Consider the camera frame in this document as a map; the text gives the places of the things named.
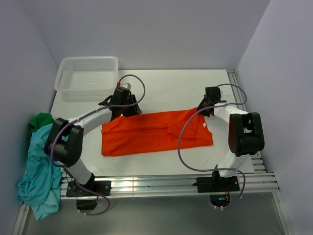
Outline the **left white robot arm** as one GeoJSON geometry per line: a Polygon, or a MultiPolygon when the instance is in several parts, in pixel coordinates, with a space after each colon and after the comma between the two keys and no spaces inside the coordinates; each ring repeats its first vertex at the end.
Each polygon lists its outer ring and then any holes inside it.
{"type": "Polygon", "coordinates": [[[58,166],[73,176],[83,195],[91,195],[97,190],[97,184],[94,174],[81,160],[84,136],[121,115],[131,117],[138,114],[141,110],[135,95],[130,88],[118,86],[113,95],[100,102],[94,110],[72,119],[56,119],[47,137],[44,153],[52,163],[59,162],[58,166]]]}

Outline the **orange t shirt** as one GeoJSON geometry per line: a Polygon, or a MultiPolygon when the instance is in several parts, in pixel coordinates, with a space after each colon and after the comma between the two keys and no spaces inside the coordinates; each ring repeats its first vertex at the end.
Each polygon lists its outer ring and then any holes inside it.
{"type": "Polygon", "coordinates": [[[124,156],[213,145],[196,109],[120,116],[102,125],[101,154],[124,156]]]}

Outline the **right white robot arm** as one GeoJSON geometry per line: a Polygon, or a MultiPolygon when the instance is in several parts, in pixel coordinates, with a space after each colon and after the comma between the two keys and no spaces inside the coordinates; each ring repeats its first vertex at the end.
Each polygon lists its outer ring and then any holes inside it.
{"type": "Polygon", "coordinates": [[[211,180],[212,187],[221,191],[228,186],[228,178],[236,175],[249,155],[255,155],[264,149],[261,116],[257,112],[240,110],[235,104],[222,100],[219,86],[205,88],[205,95],[197,110],[201,110],[201,114],[206,117],[215,116],[228,124],[229,151],[224,160],[216,166],[219,174],[211,180]]]}

